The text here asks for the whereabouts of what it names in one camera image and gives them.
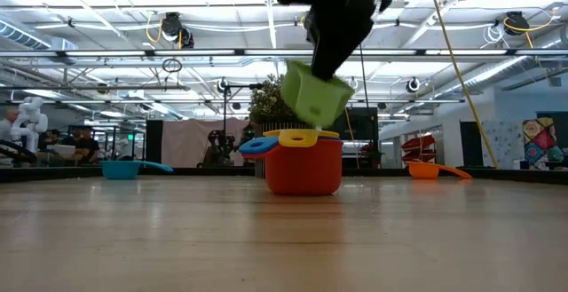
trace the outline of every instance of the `orange plastic scoop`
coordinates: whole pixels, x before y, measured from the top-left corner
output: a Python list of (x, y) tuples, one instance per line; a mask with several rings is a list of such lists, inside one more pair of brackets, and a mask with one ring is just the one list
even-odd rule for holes
[(436, 163), (408, 162), (408, 166), (410, 170), (410, 175), (413, 178), (435, 179), (438, 178), (438, 173), (440, 172), (440, 169), (450, 171), (461, 178), (466, 178), (466, 179), (473, 178), (469, 173)]

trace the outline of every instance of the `green plastic cup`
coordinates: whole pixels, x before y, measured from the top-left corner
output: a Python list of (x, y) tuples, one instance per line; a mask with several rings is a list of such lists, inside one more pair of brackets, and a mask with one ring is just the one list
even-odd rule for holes
[(355, 90), (337, 77), (328, 82), (319, 79), (302, 62), (287, 60), (287, 65), (280, 90), (284, 102), (305, 122), (324, 128), (332, 125)]

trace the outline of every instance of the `wooden floor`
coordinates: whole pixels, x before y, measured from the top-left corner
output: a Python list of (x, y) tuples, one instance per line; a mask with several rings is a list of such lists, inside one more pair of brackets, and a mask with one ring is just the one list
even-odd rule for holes
[(346, 178), (0, 185), (0, 290), (568, 291), (568, 187)]

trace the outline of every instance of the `white robot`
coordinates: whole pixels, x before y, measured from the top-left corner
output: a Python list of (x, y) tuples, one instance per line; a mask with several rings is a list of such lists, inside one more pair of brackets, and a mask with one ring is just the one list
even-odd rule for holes
[[(39, 134), (47, 131), (47, 116), (40, 113), (39, 108), (43, 105), (43, 99), (39, 97), (27, 97), (20, 104), (18, 119), (13, 123), (10, 133), (12, 141), (19, 143), (22, 136), (26, 136), (26, 149), (37, 153)], [(27, 122), (26, 128), (21, 128), (22, 123)]]

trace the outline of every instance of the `blue toy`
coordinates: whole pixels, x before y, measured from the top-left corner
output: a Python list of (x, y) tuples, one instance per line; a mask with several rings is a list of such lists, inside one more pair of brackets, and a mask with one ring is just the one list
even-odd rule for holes
[(167, 172), (174, 171), (166, 165), (155, 162), (108, 161), (103, 162), (103, 176), (109, 180), (132, 180), (137, 178), (140, 165), (155, 167)]

